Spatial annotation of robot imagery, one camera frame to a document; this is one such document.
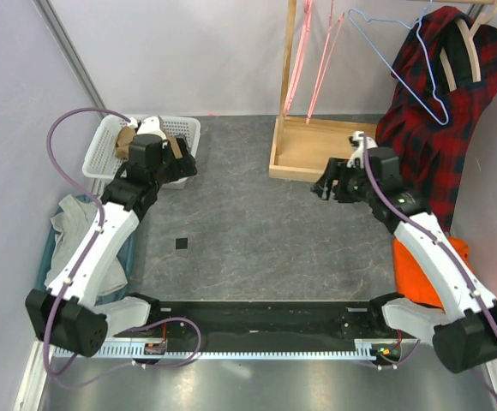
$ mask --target orange cloth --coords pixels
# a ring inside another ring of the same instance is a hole
[[[470,256],[469,246],[459,238],[449,237],[448,241],[465,264],[470,266],[468,263],[468,257]],[[400,294],[417,303],[443,308],[439,296],[423,273],[420,265],[409,253],[409,250],[397,239],[393,240],[393,268],[395,270],[397,291]]]

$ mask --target pink hanger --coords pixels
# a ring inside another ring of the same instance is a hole
[[[323,84],[323,79],[325,78],[326,69],[328,69],[328,63],[331,61],[332,51],[334,50],[334,46],[336,45],[336,40],[338,39],[338,35],[340,34],[340,29],[342,28],[342,24],[344,24],[344,12],[342,12],[342,14],[337,20],[338,28],[336,29],[336,34],[334,35],[334,40],[332,41],[331,50],[328,53],[325,67],[323,68],[323,62],[325,61],[325,54],[326,54],[326,47],[328,46],[328,40],[331,37],[332,28],[336,24],[336,21],[332,24],[333,9],[334,9],[334,0],[331,1],[331,13],[328,16],[328,31],[326,33],[325,47],[323,47],[323,55],[320,58],[319,72],[317,73],[317,80],[315,81],[314,95],[311,98],[311,103],[309,104],[308,118],[306,119],[306,124],[309,124],[309,119],[311,118],[314,112],[315,104],[317,103],[317,98],[319,97],[320,93],[320,86]]]
[[[296,89],[298,88],[298,81],[300,80],[300,74],[302,73],[303,61],[306,57],[306,50],[308,48],[309,39],[309,29],[311,26],[311,16],[313,14],[312,6],[313,0],[304,1],[304,21],[302,34],[300,35],[300,42],[298,43],[298,51],[296,52],[296,60],[294,62],[294,68],[292,69],[292,77],[290,78],[290,84],[288,92],[286,93],[286,100],[284,102],[283,115],[287,116],[289,114],[290,106],[292,105],[292,100],[296,94]]]

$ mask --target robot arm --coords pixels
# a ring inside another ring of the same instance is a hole
[[[129,160],[119,168],[105,188],[102,203],[104,225],[95,218],[80,246],[62,272],[46,291],[33,289],[26,298],[26,308],[35,335],[43,340],[50,310],[66,283],[51,333],[51,344],[90,357],[107,337],[144,325],[151,304],[139,296],[128,296],[95,306],[99,286],[104,280],[119,248],[136,229],[147,210],[157,201],[163,184],[197,174],[195,159],[182,137],[167,137],[158,117],[146,119],[129,147]],[[98,231],[90,251],[81,258]],[[73,282],[69,279],[79,265]]]
[[[476,286],[467,284],[438,241],[432,241],[416,227],[400,220],[377,196],[364,171],[363,139],[367,139],[370,167],[380,190],[405,216],[431,231],[457,257]],[[422,196],[404,186],[398,157],[391,148],[378,147],[371,137],[356,132],[350,137],[354,152],[349,160],[329,159],[325,174],[312,191],[323,200],[341,203],[364,201],[374,216],[410,251],[440,297],[444,311],[417,305],[394,293],[373,300],[377,317],[385,325],[407,332],[423,343],[433,345],[435,353],[452,372],[461,372],[497,358],[497,339],[478,306],[479,293],[497,323],[497,299],[471,273],[443,234],[437,218]]]

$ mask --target blue hanger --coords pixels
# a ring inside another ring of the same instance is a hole
[[[436,94],[436,92],[437,92],[437,85],[435,84],[434,73],[433,73],[433,70],[431,69],[431,63],[429,62],[428,49],[426,49],[426,45],[424,44],[423,39],[420,36],[420,29],[422,28],[422,18],[428,12],[428,10],[431,7],[431,4],[432,4],[433,1],[434,0],[429,0],[429,4],[424,8],[424,10],[422,10],[422,13],[420,14],[420,17],[418,18],[418,20],[412,26],[409,26],[408,24],[406,24],[406,23],[404,23],[402,21],[393,20],[393,19],[369,19],[359,9],[349,9],[348,10],[348,18],[350,19],[351,23],[357,28],[357,30],[359,30],[359,32],[361,32],[362,36],[368,41],[368,43],[371,45],[371,47],[374,49],[374,51],[376,51],[376,54],[378,54],[378,56],[382,59],[382,61],[386,64],[386,66],[392,71],[392,73],[395,75],[395,77],[397,77],[397,80],[399,80],[401,82],[401,84],[403,84],[403,86],[406,87],[406,89],[410,92],[410,94],[412,94],[414,96],[414,98],[418,101],[418,103],[420,103],[422,105],[422,107],[429,113],[429,115],[431,115],[431,117],[433,117],[435,119],[435,121],[437,121],[437,123],[439,123],[441,126],[446,126],[448,124],[448,122],[450,121],[450,117],[448,116],[448,112],[446,111],[445,104],[442,102],[442,100],[440,98],[437,97],[437,94]],[[418,38],[418,41],[420,41],[420,44],[422,45],[424,56],[426,57],[426,64],[428,65],[429,76],[431,77],[431,83],[432,83],[433,88],[434,88],[434,90],[433,90],[434,99],[439,102],[440,106],[443,108],[443,113],[445,114],[446,120],[444,122],[441,121],[433,113],[433,111],[431,111],[427,107],[427,105],[424,104],[424,102],[416,95],[416,93],[409,87],[409,85],[404,82],[404,80],[401,78],[401,76],[399,76],[399,74],[397,74],[397,72],[393,69],[392,65],[387,62],[387,60],[386,60],[386,58],[384,56],[382,56],[382,54],[380,53],[380,51],[378,50],[378,48],[373,44],[373,42],[368,37],[368,35],[362,30],[362,28],[359,27],[359,25],[357,23],[354,22],[353,18],[351,17],[351,12],[355,12],[355,13],[358,13],[359,15],[361,15],[362,18],[367,23],[369,23],[371,21],[384,21],[386,23],[398,23],[398,24],[400,24],[400,25],[408,28],[409,30],[411,30],[412,28],[414,28],[414,26],[416,24],[418,25],[418,28],[416,30],[416,36]]]

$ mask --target gray towel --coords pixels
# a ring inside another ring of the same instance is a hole
[[[60,274],[71,260],[75,250],[87,234],[91,222],[96,217],[94,203],[83,203],[72,195],[64,197],[60,201],[60,206],[63,212],[51,218],[52,227],[57,232],[57,246],[52,254],[51,269],[46,275],[46,286]],[[100,284],[98,296],[114,293],[125,285],[127,285],[125,271],[119,260],[114,258],[104,281]]]

